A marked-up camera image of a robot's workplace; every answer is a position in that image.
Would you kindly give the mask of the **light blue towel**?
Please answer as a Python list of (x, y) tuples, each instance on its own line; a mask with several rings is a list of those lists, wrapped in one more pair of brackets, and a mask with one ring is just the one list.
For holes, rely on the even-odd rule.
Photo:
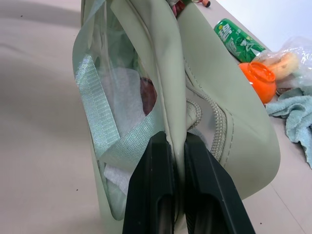
[(268, 115), (286, 120), (286, 136), (299, 143), (312, 169), (312, 75), (300, 78), (298, 86), (265, 105)]

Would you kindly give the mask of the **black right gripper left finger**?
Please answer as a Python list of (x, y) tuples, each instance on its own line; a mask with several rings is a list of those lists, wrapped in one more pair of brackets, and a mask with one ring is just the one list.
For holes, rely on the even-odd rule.
[(175, 204), (171, 148), (158, 132), (130, 178), (122, 234), (173, 234)]

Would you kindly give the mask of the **clear plastic bag with bread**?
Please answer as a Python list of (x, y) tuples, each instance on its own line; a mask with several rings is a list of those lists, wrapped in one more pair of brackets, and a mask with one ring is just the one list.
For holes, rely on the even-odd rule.
[(275, 74), (278, 88), (312, 86), (312, 39), (290, 38), (278, 51), (265, 50), (253, 60)]

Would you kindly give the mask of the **white cloth inside pouch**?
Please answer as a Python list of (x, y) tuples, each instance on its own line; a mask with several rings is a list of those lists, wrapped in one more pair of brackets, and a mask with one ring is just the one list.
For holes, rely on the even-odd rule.
[(105, 74), (101, 83), (119, 136), (124, 137), (145, 118), (139, 73), (129, 68), (113, 68)]

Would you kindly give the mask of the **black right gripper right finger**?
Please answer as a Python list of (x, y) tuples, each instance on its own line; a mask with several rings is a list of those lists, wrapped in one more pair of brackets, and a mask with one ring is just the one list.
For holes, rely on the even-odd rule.
[(200, 137), (188, 133), (184, 151), (188, 234), (244, 234), (244, 206), (232, 178)]

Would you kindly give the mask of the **pale green zip pouch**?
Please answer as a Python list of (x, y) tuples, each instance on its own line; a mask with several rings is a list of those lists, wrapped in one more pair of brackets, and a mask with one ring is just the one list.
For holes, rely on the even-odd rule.
[[(137, 71), (145, 118), (120, 137), (101, 81), (113, 68)], [(241, 199), (276, 176), (280, 150), (263, 104), (198, 7), (175, 17), (166, 0), (81, 0), (73, 70), (92, 138), (103, 221), (124, 222), (130, 176), (149, 139), (166, 134), (184, 219), (184, 142), (199, 136)]]

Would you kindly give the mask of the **green soda can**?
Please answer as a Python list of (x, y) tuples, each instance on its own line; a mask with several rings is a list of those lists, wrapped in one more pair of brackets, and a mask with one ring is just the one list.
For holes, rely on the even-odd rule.
[(266, 50), (265, 47), (229, 19), (219, 21), (214, 27), (214, 31), (227, 50), (242, 63), (251, 62)]

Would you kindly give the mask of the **colourful toy figure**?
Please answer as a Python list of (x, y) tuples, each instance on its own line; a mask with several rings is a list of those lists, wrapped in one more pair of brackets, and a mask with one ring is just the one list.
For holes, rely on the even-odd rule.
[(208, 8), (211, 5), (211, 0), (166, 0), (172, 9), (175, 17), (177, 17), (190, 2), (200, 3), (204, 7)]

